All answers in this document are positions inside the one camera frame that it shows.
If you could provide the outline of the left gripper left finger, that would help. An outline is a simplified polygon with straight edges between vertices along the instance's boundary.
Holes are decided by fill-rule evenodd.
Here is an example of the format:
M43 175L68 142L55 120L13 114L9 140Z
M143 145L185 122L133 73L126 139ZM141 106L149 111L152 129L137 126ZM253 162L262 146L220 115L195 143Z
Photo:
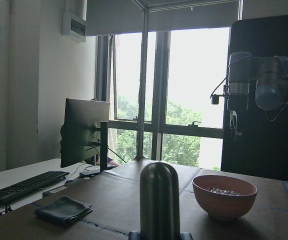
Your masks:
M129 232L128 240L141 240L141 233L139 231Z

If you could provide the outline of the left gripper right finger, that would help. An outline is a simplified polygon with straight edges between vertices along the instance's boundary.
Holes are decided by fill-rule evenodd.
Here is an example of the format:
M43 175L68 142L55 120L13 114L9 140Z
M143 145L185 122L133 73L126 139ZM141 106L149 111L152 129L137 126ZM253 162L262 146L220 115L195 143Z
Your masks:
M193 237L192 237L191 233L189 233L189 232L181 232L180 233L180 239L181 240L193 240Z

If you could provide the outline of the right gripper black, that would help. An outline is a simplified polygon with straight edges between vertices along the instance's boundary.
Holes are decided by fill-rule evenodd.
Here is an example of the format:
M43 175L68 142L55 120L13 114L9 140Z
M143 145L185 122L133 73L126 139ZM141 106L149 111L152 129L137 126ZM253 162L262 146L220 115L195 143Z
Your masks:
M248 94L229 94L227 96L226 108L230 112L229 117L229 128L230 128L230 138L234 139L236 137L242 136L240 127L238 125L238 113L247 111L249 108L249 95Z

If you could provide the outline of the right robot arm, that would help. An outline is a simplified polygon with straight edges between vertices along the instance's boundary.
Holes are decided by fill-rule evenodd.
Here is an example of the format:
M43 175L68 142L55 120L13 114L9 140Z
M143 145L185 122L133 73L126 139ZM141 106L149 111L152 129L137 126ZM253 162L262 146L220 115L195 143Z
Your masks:
M243 135L238 119L249 109L251 95L264 111L288 105L287 56L260 57L247 51L234 52L229 56L224 97L226 109L230 111L229 126L234 140Z

